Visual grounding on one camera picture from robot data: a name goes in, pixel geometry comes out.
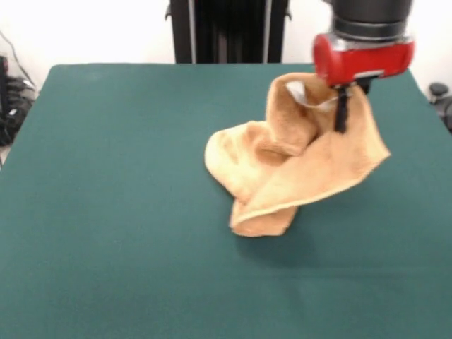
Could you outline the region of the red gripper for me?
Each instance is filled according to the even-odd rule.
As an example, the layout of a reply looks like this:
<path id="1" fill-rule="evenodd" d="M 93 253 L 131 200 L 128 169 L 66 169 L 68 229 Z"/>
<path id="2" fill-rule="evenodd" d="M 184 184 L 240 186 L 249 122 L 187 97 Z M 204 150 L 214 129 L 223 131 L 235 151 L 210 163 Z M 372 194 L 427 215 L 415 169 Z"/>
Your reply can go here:
<path id="1" fill-rule="evenodd" d="M 313 43 L 316 73 L 331 86 L 337 86 L 334 131 L 347 130 L 348 84 L 358 81 L 365 95 L 370 78 L 388 78 L 405 72 L 414 56 L 415 42 L 404 36 L 392 42 L 344 40 L 333 33 L 317 35 Z"/>

